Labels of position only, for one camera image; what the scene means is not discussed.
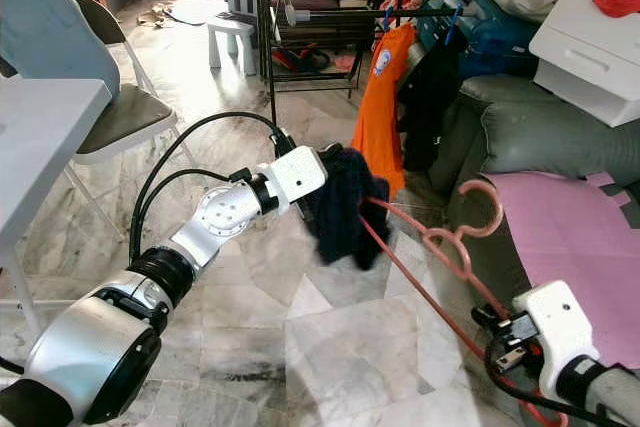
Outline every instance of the clothespin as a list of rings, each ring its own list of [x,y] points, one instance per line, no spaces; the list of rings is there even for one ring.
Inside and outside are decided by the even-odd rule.
[[[451,27],[449,28],[449,32],[447,32],[447,38],[444,40],[444,45],[449,45],[453,40],[453,32],[455,31],[456,24],[458,23],[458,19],[460,18],[461,14],[462,14],[462,6],[459,5],[458,7],[456,7],[456,11],[454,12],[453,17],[451,18]]]
[[[384,13],[384,20],[382,22],[382,30],[385,32],[389,32],[389,24],[391,20],[391,14],[393,13],[393,5],[387,7],[387,10]]]

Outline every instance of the light blue chair back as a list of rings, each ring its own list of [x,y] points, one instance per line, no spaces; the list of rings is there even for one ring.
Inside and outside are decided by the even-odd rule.
[[[75,0],[0,0],[0,57],[30,79],[102,79],[115,98],[120,72]]]

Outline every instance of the white plastic stool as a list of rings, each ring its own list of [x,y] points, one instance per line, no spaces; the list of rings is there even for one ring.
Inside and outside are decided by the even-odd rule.
[[[209,28],[209,65],[212,69],[220,68],[220,51],[216,32],[228,34],[229,53],[237,52],[236,36],[240,37],[242,47],[242,71],[244,75],[256,75],[256,66],[253,63],[253,50],[251,49],[251,34],[253,26],[235,20],[225,20],[218,17],[207,22]]]

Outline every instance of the silver robot arm segment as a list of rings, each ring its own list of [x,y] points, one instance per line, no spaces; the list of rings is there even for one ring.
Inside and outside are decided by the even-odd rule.
[[[160,352],[174,309],[222,245],[254,218],[284,214],[326,178],[316,152],[298,147],[250,178],[207,192],[182,228],[47,328],[24,375],[0,392],[0,427],[93,425],[122,414]]]

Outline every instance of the dark blue cloth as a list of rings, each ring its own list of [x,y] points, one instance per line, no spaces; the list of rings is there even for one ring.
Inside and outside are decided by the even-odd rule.
[[[323,159],[329,178],[319,191],[308,198],[313,219],[307,222],[309,231],[318,239],[316,247],[326,264],[352,255],[358,267],[369,270],[380,247],[365,230],[360,214],[383,239],[389,238],[386,209],[365,203],[374,197],[389,199],[389,184],[374,178],[362,154],[354,149],[341,149]]]

